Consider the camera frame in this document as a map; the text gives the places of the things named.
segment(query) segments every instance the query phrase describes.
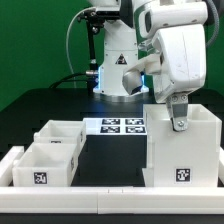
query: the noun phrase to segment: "black table surface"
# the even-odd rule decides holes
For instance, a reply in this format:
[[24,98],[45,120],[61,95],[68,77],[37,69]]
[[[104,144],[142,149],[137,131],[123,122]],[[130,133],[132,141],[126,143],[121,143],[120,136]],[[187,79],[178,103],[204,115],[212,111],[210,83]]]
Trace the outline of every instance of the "black table surface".
[[[0,112],[0,159],[12,146],[28,148],[33,134],[48,120],[82,120],[84,117],[142,117],[147,99],[132,103],[111,103],[88,96],[86,89],[34,89],[26,92]],[[189,103],[202,104],[222,121],[224,97],[201,89],[189,96]],[[221,146],[224,145],[222,134]],[[221,223],[224,215],[93,215],[93,214],[0,214],[0,224],[10,223]]]

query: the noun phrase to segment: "white cardboard box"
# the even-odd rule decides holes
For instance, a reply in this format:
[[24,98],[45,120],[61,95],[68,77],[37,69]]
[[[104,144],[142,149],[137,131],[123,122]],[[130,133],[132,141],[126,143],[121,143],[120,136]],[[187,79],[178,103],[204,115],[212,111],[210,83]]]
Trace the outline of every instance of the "white cardboard box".
[[15,187],[70,186],[78,166],[76,144],[33,143],[13,168]]
[[79,155],[86,142],[86,124],[83,121],[50,120],[34,134],[34,142],[77,144]]
[[222,122],[202,105],[189,105],[188,129],[173,131],[165,105],[144,105],[148,187],[216,187]]

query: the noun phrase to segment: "blue light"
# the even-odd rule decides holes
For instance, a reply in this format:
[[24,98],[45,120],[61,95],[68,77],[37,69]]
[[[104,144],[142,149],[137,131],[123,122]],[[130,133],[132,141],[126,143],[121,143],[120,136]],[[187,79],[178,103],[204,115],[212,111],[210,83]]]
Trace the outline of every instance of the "blue light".
[[101,67],[98,68],[98,86],[97,89],[100,89],[100,83],[101,83]]
[[145,75],[142,75],[142,84],[145,85]]

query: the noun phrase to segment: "green backdrop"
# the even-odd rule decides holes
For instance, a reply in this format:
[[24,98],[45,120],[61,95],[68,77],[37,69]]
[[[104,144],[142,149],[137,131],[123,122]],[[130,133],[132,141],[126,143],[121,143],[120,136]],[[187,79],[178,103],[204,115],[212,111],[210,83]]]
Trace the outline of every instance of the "green backdrop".
[[[87,7],[85,0],[0,0],[0,110],[29,89],[47,88],[70,74],[65,53],[67,27]],[[206,87],[224,94],[224,18],[216,43],[207,50]],[[206,27],[207,38],[213,27]],[[96,37],[99,63],[103,34]],[[71,38],[76,72],[88,68],[85,23],[76,23]]]

